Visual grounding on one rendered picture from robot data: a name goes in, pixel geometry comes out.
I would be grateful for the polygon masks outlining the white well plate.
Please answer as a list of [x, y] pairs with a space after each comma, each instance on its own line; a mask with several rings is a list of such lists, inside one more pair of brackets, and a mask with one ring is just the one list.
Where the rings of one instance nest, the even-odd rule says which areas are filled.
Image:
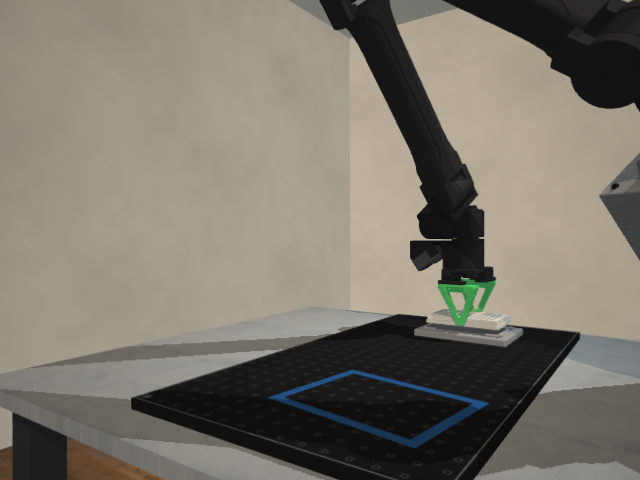
[[[460, 326], [455, 324], [455, 321], [449, 309], [442, 309], [437, 312], [428, 314], [428, 319], [426, 319], [426, 322]], [[509, 323], [511, 323], [511, 319], [509, 319], [509, 315], [506, 314], [470, 311], [466, 323], [463, 327], [499, 330]]]

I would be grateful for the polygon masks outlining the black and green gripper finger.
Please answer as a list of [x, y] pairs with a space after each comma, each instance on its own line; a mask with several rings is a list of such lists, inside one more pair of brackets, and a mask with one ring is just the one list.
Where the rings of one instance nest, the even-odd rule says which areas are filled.
[[[473, 305], [472, 305], [471, 310], [470, 310], [470, 311], [473, 311], [473, 312], [482, 312], [484, 307], [485, 307], [485, 304], [486, 304], [486, 302], [487, 302], [487, 300], [488, 300], [488, 298], [489, 298], [489, 296], [490, 296], [490, 294], [491, 294], [491, 292], [492, 292], [492, 290], [493, 290], [493, 288], [494, 288], [494, 286], [496, 284], [496, 280], [495, 281], [490, 281], [490, 282], [487, 282], [487, 283], [474, 282], [474, 280], [469, 280], [469, 279], [461, 279], [461, 281], [466, 281], [466, 285], [479, 285], [479, 288], [485, 288], [484, 294], [483, 294], [483, 296], [481, 298], [481, 301], [480, 301], [480, 303], [478, 305], [477, 310], [474, 309]], [[464, 296], [464, 299], [466, 300], [467, 294], [465, 294], [465, 293], [462, 293], [462, 294]]]
[[[479, 289], [479, 285], [448, 285], [438, 284], [438, 289], [442, 294], [456, 325], [464, 326], [468, 318], [469, 312], [473, 305], [474, 299]], [[467, 294], [466, 302], [461, 317], [459, 317], [450, 292]]]

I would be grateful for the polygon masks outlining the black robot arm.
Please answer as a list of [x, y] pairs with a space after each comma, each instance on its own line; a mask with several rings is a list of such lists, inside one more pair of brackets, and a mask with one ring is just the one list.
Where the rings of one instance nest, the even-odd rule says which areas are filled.
[[[348, 29], [357, 42], [410, 149], [428, 203], [417, 215], [422, 236], [484, 237], [484, 211], [470, 205], [478, 196], [473, 179], [442, 129], [390, 0], [319, 1], [333, 29]], [[443, 1], [543, 50], [587, 103], [635, 103], [640, 112], [640, 0]], [[462, 241], [410, 241], [410, 259], [418, 271], [442, 259], [443, 268], [462, 269]]]

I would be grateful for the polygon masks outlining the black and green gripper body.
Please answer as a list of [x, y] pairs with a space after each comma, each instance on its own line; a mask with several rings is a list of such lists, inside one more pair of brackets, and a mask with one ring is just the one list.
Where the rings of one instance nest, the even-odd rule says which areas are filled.
[[[438, 284], [466, 285], [462, 278], [469, 278], [475, 282], [487, 283], [495, 281], [493, 267], [484, 266], [484, 239], [467, 239], [462, 241], [462, 269], [442, 268], [441, 280]], [[456, 281], [457, 280], [457, 281]]]

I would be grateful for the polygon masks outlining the blue rectangular tape outline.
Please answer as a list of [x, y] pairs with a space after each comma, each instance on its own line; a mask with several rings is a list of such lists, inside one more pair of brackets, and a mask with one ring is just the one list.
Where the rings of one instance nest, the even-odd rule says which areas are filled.
[[[405, 387], [409, 387], [409, 388], [413, 388], [413, 389], [417, 389], [417, 390], [421, 390], [421, 391], [425, 391], [425, 392], [429, 392], [429, 393], [433, 393], [433, 394], [437, 394], [437, 395], [441, 395], [441, 396], [445, 396], [445, 397], [449, 397], [449, 398], [453, 398], [453, 399], [457, 399], [457, 400], [461, 400], [461, 401], [465, 401], [465, 402], [469, 402], [469, 403], [473, 403], [472, 405], [466, 407], [465, 409], [459, 411], [458, 413], [452, 415], [451, 417], [445, 419], [444, 421], [438, 423], [437, 425], [431, 427], [430, 429], [424, 431], [423, 433], [417, 435], [416, 437], [410, 439], [329, 413], [327, 411], [285, 398], [286, 396], [316, 387], [318, 385], [351, 375], [351, 374], [357, 374], [357, 375], [361, 375], [361, 376], [365, 376], [365, 377], [369, 377], [369, 378], [373, 378], [373, 379], [377, 379], [377, 380], [381, 380], [381, 381], [385, 381], [385, 382], [389, 382], [389, 383], [393, 383], [393, 384], [397, 384], [397, 385], [401, 385], [401, 386], [405, 386]], [[437, 390], [433, 390], [433, 389], [429, 389], [429, 388], [425, 388], [425, 387], [421, 387], [421, 386], [417, 386], [417, 385], [413, 385], [413, 384], [409, 384], [409, 383], [405, 383], [405, 382], [401, 382], [401, 381], [396, 381], [396, 380], [392, 380], [392, 379], [388, 379], [388, 378], [384, 378], [384, 377], [380, 377], [380, 376], [376, 376], [376, 375], [372, 375], [372, 374], [368, 374], [368, 373], [364, 373], [364, 372], [360, 372], [360, 371], [355, 371], [355, 370], [350, 370], [329, 378], [325, 378], [271, 397], [268, 397], [271, 399], [274, 399], [276, 401], [300, 408], [302, 410], [326, 417], [328, 419], [349, 425], [351, 427], [372, 433], [374, 435], [395, 441], [397, 443], [412, 447], [412, 448], [417, 448], [418, 446], [422, 445], [423, 443], [425, 443], [426, 441], [430, 440], [431, 438], [435, 437], [436, 435], [440, 434], [441, 432], [445, 431], [446, 429], [450, 428], [451, 426], [455, 425], [456, 423], [458, 423], [459, 421], [463, 420], [464, 418], [468, 417], [469, 415], [473, 414], [474, 412], [478, 411], [479, 409], [483, 408], [484, 406], [488, 405], [489, 403], [486, 402], [482, 402], [482, 401], [478, 401], [478, 400], [474, 400], [474, 399], [470, 399], [470, 398], [466, 398], [466, 397], [462, 397], [462, 396], [458, 396], [458, 395], [454, 395], [454, 394], [450, 394], [450, 393], [446, 393], [446, 392], [441, 392], [441, 391], [437, 391]]]

